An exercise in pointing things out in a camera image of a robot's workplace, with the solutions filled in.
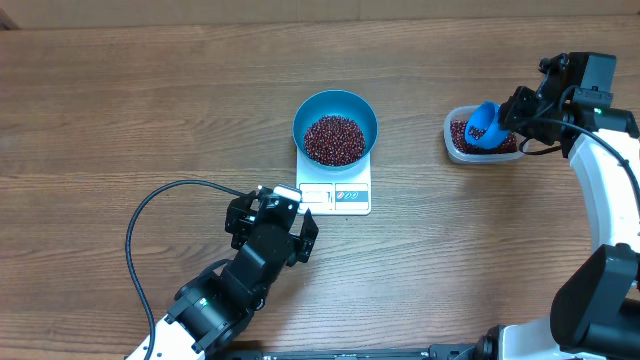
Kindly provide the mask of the white digital kitchen scale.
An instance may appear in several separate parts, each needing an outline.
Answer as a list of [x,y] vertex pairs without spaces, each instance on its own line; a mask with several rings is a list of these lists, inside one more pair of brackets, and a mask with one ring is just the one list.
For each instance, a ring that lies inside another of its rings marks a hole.
[[304,215],[368,215],[372,209],[371,156],[345,169],[322,168],[297,152],[296,187],[302,193],[298,213]]

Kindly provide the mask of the teal blue bowl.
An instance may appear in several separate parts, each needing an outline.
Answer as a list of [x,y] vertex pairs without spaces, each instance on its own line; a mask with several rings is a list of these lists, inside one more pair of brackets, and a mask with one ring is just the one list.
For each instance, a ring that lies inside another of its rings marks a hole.
[[[308,159],[313,161],[304,150],[304,134],[307,129],[321,117],[338,115],[355,121],[364,133],[366,148],[364,155],[369,155],[376,144],[379,134],[379,122],[373,107],[360,95],[346,90],[325,90],[312,95],[298,108],[292,124],[292,135],[298,151],[301,151]],[[333,167],[322,165],[322,168]],[[345,169],[354,163],[345,166],[333,167]]]

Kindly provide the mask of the red adzuki beans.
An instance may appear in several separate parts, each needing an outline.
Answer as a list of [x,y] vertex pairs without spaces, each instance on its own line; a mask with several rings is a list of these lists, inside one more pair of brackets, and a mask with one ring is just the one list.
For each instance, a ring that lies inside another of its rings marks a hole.
[[514,133],[509,136],[496,148],[484,149],[473,146],[465,140],[467,121],[454,121],[450,125],[451,139],[455,148],[464,154],[491,155],[508,154],[518,151],[517,139]]

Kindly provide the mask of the red beans in scoop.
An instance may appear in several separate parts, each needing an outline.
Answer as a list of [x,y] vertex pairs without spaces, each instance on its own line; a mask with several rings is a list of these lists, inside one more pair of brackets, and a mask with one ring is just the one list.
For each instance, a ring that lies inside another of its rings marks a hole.
[[474,141],[479,140],[486,133],[486,129],[477,128],[475,126],[470,126],[467,131],[467,135],[471,137]]

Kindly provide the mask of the blue plastic measuring scoop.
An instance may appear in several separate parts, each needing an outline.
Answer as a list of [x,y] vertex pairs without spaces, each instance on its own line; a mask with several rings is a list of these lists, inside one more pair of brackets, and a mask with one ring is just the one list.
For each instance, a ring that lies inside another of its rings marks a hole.
[[[471,115],[467,122],[465,140],[476,147],[492,149],[498,147],[510,134],[509,130],[504,130],[499,123],[500,106],[493,102],[485,102],[480,105]],[[467,135],[468,128],[475,126],[486,129],[486,133],[479,140],[474,141]]]

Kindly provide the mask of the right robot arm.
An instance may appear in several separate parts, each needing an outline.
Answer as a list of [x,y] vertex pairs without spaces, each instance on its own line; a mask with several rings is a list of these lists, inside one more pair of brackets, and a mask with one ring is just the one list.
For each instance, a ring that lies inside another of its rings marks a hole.
[[639,128],[611,103],[613,55],[544,58],[537,90],[520,86],[502,105],[472,115],[468,144],[500,145],[511,133],[561,151],[582,188],[592,255],[556,293],[548,316],[481,341],[486,359],[636,359],[639,303]]

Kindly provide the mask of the red beans in bowl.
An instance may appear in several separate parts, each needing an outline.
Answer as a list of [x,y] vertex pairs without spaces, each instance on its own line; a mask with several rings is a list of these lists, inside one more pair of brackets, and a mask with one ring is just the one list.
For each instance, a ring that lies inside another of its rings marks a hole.
[[304,150],[313,161],[333,167],[356,162],[366,148],[360,126],[338,115],[321,117],[307,129],[303,140]]

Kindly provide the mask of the clear plastic food container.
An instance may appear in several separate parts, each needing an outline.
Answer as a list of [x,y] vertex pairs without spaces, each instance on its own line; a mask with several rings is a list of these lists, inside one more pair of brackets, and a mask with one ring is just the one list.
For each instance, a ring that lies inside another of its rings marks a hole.
[[457,146],[458,141],[454,139],[452,127],[464,129],[462,123],[466,123],[478,108],[478,105],[466,105],[453,109],[445,118],[443,123],[443,136],[446,150],[450,160],[462,165],[493,165],[499,163],[513,162],[524,156],[518,150],[519,144],[524,140],[520,135],[513,134],[513,143],[515,151],[508,153],[487,153],[487,154],[471,154],[465,153]]

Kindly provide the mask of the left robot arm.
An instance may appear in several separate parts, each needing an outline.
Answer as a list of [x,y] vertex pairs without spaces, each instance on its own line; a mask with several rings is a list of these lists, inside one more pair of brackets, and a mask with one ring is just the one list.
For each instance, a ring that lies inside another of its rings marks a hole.
[[227,347],[266,304],[271,285],[284,267],[309,260],[318,227],[310,213],[301,231],[291,233],[302,202],[299,189],[286,185],[232,190],[225,230],[236,251],[183,285],[166,314],[156,319],[132,257],[135,221],[126,231],[127,269],[147,317],[149,334],[131,353],[133,359],[208,359]]

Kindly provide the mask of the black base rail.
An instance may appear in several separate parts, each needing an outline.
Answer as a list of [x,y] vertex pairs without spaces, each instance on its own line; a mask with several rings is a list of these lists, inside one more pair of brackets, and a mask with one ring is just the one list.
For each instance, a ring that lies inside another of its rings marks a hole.
[[434,344],[422,349],[328,350],[262,352],[237,350],[218,353],[215,360],[456,360],[472,359],[474,344]]

